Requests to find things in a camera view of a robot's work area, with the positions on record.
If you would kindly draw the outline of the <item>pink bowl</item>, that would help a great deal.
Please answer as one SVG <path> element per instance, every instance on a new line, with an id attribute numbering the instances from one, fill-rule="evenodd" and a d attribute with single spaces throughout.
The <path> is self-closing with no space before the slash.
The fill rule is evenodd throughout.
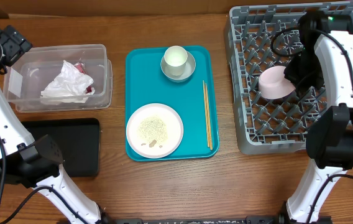
<path id="1" fill-rule="evenodd" d="M 295 91 L 292 82 L 285 78 L 285 69 L 281 65 L 270 67 L 259 76 L 259 91 L 263 98 L 275 100 Z"/>

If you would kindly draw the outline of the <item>white napkin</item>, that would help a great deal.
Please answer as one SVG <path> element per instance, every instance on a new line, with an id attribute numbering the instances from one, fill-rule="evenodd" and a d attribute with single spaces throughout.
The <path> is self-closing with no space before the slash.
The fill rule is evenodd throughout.
<path id="1" fill-rule="evenodd" d="M 88 74 L 80 73 L 74 64 L 64 60 L 60 73 L 41 91 L 40 97 L 46 98 L 46 104 L 85 103 L 95 93 L 93 83 Z M 93 92 L 86 94 L 90 85 Z"/>

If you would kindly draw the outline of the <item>red sauce packet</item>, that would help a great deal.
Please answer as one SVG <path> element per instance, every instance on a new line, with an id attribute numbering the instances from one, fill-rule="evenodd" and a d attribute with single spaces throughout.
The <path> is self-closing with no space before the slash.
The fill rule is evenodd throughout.
<path id="1" fill-rule="evenodd" d="M 76 64 L 74 64 L 74 66 L 79 70 L 80 73 L 83 73 L 86 75 L 85 66 L 82 63 L 76 63 Z M 92 93 L 92 92 L 93 92 L 92 86 L 90 85 L 86 88 L 86 94 Z"/>

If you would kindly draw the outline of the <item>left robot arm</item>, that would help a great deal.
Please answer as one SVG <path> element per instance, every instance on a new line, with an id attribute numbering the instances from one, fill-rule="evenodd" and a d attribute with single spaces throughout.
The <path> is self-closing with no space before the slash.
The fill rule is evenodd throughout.
<path id="1" fill-rule="evenodd" d="M 31 44 L 11 26 L 0 31 L 0 71 L 12 65 Z M 70 223 L 107 223 L 99 205 L 72 181 L 55 141 L 48 135 L 34 139 L 22 125 L 0 89 L 0 205 L 6 184 L 22 184 L 47 197 Z"/>

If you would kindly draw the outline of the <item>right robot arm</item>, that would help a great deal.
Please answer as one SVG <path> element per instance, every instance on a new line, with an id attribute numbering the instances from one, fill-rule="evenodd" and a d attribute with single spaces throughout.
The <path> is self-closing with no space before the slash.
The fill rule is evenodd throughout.
<path id="1" fill-rule="evenodd" d="M 303 50 L 284 71 L 297 91 L 326 89 L 327 108 L 306 135 L 309 164 L 279 216 L 280 223 L 330 223 L 322 204 L 353 168 L 353 21 L 349 15 L 312 11 L 296 29 Z"/>

